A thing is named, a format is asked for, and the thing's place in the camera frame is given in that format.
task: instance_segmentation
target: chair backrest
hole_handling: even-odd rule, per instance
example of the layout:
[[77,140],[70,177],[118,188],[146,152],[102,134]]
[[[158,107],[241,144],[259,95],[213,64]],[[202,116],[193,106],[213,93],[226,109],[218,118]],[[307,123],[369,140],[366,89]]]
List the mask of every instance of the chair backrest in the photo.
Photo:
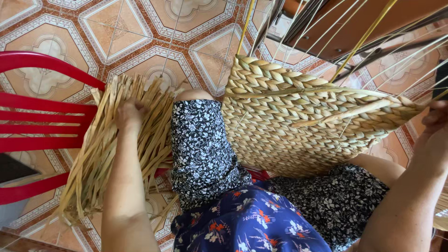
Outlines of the chair backrest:
[[[39,67],[57,71],[89,86],[104,90],[105,83],[84,71],[51,56],[37,52],[0,52],[0,73],[21,67]],[[9,137],[0,138],[0,152],[29,151],[59,148],[80,148],[97,107],[87,104],[37,99],[8,93],[0,93],[0,106],[13,111],[0,110],[0,120],[19,122],[78,123],[78,126],[0,124],[0,134],[71,134],[76,137]],[[28,113],[16,109],[40,110],[55,113],[84,114],[59,115]]]

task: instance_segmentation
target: person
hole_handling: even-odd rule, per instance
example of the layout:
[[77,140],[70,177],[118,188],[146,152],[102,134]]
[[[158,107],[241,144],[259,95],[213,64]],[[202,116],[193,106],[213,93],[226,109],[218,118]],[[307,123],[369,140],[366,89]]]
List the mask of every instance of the person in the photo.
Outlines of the person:
[[[359,238],[355,251],[428,251],[448,174],[448,102],[431,107],[406,170],[359,155],[326,176],[261,182],[237,162],[220,102],[201,90],[179,94],[172,111],[172,187],[183,213],[171,225],[174,251],[342,251]],[[101,227],[105,252],[159,251],[137,156],[142,113],[134,100],[118,109]]]

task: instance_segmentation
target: woman's right hand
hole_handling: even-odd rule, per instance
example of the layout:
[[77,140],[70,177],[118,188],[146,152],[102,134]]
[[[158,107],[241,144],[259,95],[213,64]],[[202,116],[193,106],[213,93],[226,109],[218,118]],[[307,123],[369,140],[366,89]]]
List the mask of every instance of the woman's right hand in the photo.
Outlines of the woman's right hand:
[[422,124],[426,129],[414,145],[414,156],[410,165],[448,169],[448,101],[434,101],[434,110],[428,113]]

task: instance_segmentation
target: woman's hand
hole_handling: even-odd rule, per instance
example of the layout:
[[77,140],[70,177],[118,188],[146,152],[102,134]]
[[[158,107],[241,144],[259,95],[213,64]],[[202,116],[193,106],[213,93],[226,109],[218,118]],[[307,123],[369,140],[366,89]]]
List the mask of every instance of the woman's hand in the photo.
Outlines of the woman's hand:
[[434,101],[422,120],[426,126],[414,146],[410,165],[448,169],[448,101]]
[[117,109],[116,126],[120,131],[138,134],[142,127],[142,117],[147,109],[140,101],[130,98]]

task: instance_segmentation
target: knee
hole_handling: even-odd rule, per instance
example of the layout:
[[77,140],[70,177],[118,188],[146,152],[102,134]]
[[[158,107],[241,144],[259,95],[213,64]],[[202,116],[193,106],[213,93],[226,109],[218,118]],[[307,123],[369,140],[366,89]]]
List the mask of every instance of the knee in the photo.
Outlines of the knee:
[[214,100],[207,91],[202,89],[190,89],[183,91],[178,96],[176,96],[175,101],[181,100]]

